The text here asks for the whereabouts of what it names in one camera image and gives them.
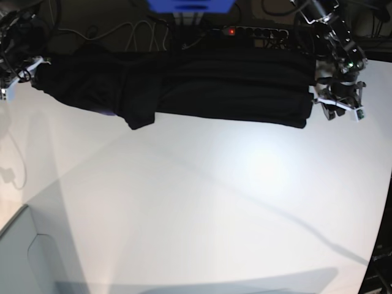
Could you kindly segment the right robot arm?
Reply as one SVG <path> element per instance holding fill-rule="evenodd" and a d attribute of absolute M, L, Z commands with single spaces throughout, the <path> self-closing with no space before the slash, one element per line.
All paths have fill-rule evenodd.
<path fill-rule="evenodd" d="M 40 5 L 19 11 L 1 10 L 1 89 L 32 80 L 42 58 L 48 29 L 38 16 Z"/>

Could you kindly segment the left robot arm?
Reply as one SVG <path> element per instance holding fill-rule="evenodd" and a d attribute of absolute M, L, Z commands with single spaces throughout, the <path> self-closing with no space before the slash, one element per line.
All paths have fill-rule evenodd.
<path fill-rule="evenodd" d="M 322 106 L 327 120 L 349 112 L 359 122 L 365 118 L 362 105 L 365 82 L 359 81 L 360 72 L 368 60 L 354 41 L 345 20 L 338 14 L 338 1 L 293 1 L 303 19 L 319 28 L 320 40 L 329 49 L 328 63 L 333 67 L 329 77 L 319 77 L 320 85 L 314 102 Z"/>

